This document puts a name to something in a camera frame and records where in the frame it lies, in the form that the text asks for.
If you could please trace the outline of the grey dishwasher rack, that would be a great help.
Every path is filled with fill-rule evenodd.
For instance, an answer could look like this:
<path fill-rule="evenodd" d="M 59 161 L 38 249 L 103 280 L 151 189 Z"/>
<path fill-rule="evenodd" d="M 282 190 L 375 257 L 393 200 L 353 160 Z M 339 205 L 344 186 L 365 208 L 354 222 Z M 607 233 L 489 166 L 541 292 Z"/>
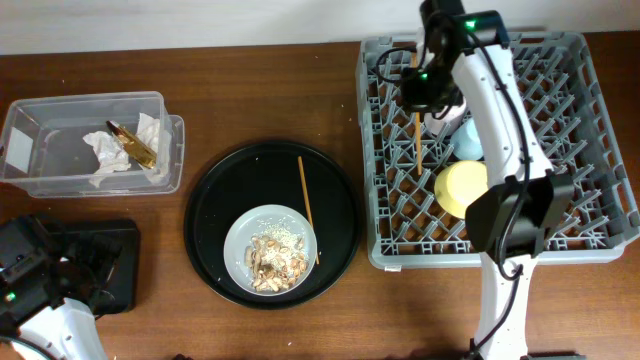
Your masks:
<path fill-rule="evenodd" d="M 363 144 L 367 253 L 381 270 L 476 267 L 464 222 L 437 203 L 437 174 L 455 161 L 449 137 L 421 126 L 423 173 L 416 168 L 414 116 L 386 77 L 409 66 L 408 35 L 365 39 L 356 66 Z M 515 32 L 518 89 L 544 154 L 573 181 L 573 196 L 543 265 L 608 263 L 639 235 L 632 193 L 583 35 Z"/>

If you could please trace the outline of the black rectangular tray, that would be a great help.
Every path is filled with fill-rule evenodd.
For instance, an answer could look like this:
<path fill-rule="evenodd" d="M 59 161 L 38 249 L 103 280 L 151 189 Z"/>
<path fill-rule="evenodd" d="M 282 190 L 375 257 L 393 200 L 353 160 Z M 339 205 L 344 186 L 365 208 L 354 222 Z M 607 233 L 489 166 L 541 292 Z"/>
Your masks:
<path fill-rule="evenodd" d="M 45 228 L 62 245 L 60 264 L 69 297 L 84 302 L 97 318 L 135 307 L 140 232 L 134 221 L 50 220 Z"/>

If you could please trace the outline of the blue cup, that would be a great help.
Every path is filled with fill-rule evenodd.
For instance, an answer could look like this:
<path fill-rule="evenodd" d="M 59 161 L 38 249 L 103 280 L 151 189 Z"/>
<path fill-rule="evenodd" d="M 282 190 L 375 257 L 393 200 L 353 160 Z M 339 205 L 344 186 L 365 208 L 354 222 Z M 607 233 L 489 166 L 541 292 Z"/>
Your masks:
<path fill-rule="evenodd" d="M 459 160 L 477 161 L 484 156 L 475 122 L 472 118 L 452 134 L 450 144 L 453 146 L 453 155 Z"/>

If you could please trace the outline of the wooden chopstick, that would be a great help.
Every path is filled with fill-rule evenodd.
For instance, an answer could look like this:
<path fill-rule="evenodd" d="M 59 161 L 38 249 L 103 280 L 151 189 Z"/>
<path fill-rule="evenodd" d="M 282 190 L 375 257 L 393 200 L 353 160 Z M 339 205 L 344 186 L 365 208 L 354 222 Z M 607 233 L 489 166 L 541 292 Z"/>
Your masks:
<path fill-rule="evenodd" d="M 417 68 L 417 55 L 414 53 L 411 58 L 411 66 L 413 68 Z M 421 147 L 421 119 L 420 113 L 415 112 L 414 114 L 414 138 L 415 138 L 415 154 L 416 154 L 416 168 L 417 175 L 419 177 L 422 176 L 423 167 L 422 167 L 422 147 Z"/>
<path fill-rule="evenodd" d="M 297 157 L 297 163 L 298 163 L 299 176 L 300 176 L 300 181 L 301 181 L 301 187 L 302 187 L 302 192 L 303 192 L 303 199 L 304 199 L 304 204 L 305 204 L 305 211 L 306 211 L 307 220 L 308 220 L 311 228 L 315 231 L 312 212 L 311 212 L 311 206 L 310 206 L 310 200 L 309 200 L 309 195 L 308 195 L 308 187 L 307 187 L 307 182 L 306 182 L 304 162 L 303 162 L 302 156 L 298 156 Z"/>

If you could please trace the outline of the grey plate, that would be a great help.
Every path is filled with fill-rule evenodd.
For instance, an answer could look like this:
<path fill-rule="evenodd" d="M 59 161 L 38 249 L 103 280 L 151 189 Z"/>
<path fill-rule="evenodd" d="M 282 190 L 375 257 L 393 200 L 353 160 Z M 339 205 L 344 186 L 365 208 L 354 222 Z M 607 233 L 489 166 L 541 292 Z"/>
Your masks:
<path fill-rule="evenodd" d="M 309 252 L 312 268 L 303 281 L 293 289 L 279 294 L 257 293 L 250 286 L 250 275 L 245 266 L 245 251 L 250 244 L 251 237 L 258 233 L 266 224 L 284 224 L 293 232 L 302 234 L 305 238 L 305 249 Z M 223 248 L 226 270 L 233 282 L 241 289 L 258 297 L 273 298 L 288 294 L 302 286 L 311 275 L 312 270 L 319 264 L 317 240 L 314 230 L 307 219 L 294 209 L 282 205 L 262 205 L 241 215 L 228 231 Z"/>

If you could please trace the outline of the pink cup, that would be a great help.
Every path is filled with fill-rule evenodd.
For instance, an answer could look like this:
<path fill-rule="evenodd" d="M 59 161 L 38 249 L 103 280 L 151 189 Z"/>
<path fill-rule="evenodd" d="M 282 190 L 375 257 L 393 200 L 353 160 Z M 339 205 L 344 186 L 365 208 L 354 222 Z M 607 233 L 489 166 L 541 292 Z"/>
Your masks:
<path fill-rule="evenodd" d="M 426 113 L 423 116 L 423 125 L 434 136 L 441 134 L 449 136 L 462 123 L 466 110 L 467 105 L 463 101 L 461 105 L 454 105 L 445 116 L 443 116 L 444 111 L 437 113 L 436 116 Z"/>

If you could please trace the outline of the round black tray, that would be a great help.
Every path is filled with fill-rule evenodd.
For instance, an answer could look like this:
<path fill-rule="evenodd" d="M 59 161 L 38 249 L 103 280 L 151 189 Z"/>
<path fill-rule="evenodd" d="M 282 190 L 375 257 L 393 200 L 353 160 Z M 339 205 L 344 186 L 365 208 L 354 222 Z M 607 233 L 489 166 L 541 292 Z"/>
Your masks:
<path fill-rule="evenodd" d="M 319 264 L 300 288 L 258 297 L 228 274 L 225 237 L 235 220 L 261 205 L 283 205 L 306 215 L 298 156 L 304 162 Z M 249 308 L 279 310 L 320 296 L 342 277 L 357 251 L 362 226 L 355 187 L 333 159 L 304 144 L 267 141 L 230 153 L 199 180 L 186 208 L 184 241 L 192 267 L 213 291 Z"/>

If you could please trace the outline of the clear plastic bin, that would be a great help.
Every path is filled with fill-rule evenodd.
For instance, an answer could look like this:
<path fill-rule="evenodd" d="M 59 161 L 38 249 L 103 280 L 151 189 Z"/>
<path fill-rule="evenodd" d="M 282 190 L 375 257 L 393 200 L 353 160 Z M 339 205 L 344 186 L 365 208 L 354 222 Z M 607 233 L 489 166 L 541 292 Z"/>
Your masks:
<path fill-rule="evenodd" d="M 140 116 L 159 121 L 157 165 L 129 160 L 130 168 L 99 174 L 98 158 L 83 137 L 108 132 L 113 121 L 135 133 Z M 1 181 L 34 198 L 171 194 L 184 165 L 184 120 L 171 115 L 155 91 L 17 100 L 1 130 Z"/>

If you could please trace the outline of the yellow bowl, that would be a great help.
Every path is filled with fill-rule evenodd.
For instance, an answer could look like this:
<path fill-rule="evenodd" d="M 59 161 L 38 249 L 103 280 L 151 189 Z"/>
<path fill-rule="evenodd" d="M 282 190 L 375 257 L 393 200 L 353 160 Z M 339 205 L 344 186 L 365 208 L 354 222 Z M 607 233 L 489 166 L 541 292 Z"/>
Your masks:
<path fill-rule="evenodd" d="M 488 191 L 487 168 L 479 161 L 463 160 L 441 171 L 434 194 L 439 206 L 464 219 L 467 208 Z"/>

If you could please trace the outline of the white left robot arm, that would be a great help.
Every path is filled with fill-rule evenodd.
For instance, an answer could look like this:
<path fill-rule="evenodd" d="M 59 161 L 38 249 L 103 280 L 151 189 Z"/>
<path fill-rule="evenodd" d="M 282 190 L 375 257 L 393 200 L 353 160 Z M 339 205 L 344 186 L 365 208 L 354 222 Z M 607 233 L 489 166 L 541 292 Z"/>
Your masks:
<path fill-rule="evenodd" d="M 1 340 L 37 359 L 104 359 L 95 304 L 122 252 L 113 232 L 1 229 Z"/>

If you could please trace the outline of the white tissue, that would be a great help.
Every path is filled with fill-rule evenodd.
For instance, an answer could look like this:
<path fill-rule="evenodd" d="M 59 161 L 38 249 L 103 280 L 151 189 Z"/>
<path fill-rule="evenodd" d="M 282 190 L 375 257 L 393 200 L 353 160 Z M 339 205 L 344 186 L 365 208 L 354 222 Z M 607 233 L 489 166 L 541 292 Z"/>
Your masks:
<path fill-rule="evenodd" d="M 158 153 L 160 120 L 140 113 L 135 136 L 155 153 Z M 92 147 L 99 162 L 95 171 L 97 177 L 89 183 L 99 188 L 105 179 L 104 174 L 127 171 L 130 167 L 129 154 L 114 135 L 105 131 L 96 131 L 83 136 L 82 140 Z"/>

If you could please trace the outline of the peanut shells and rice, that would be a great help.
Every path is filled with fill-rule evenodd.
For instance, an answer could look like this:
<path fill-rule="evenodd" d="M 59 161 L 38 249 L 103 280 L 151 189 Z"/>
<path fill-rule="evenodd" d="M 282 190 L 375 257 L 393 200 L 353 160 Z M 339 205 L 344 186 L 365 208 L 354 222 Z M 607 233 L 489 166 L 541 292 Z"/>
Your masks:
<path fill-rule="evenodd" d="M 257 293 L 279 294 L 293 289 L 312 268 L 305 238 L 284 224 L 266 224 L 250 239 L 245 266 Z"/>

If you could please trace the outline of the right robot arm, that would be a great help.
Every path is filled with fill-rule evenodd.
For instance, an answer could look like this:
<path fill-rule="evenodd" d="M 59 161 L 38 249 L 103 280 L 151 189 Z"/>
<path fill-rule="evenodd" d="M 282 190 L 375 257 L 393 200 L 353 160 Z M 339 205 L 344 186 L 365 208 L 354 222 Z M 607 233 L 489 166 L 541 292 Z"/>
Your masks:
<path fill-rule="evenodd" d="M 526 359 L 531 277 L 567 210 L 573 182 L 554 172 L 532 130 L 499 13 L 468 13 L 459 1 L 425 1 L 419 11 L 418 64 L 400 80 L 404 106 L 435 115 L 461 95 L 487 167 L 488 190 L 465 211 L 482 268 L 480 321 L 465 356 Z"/>

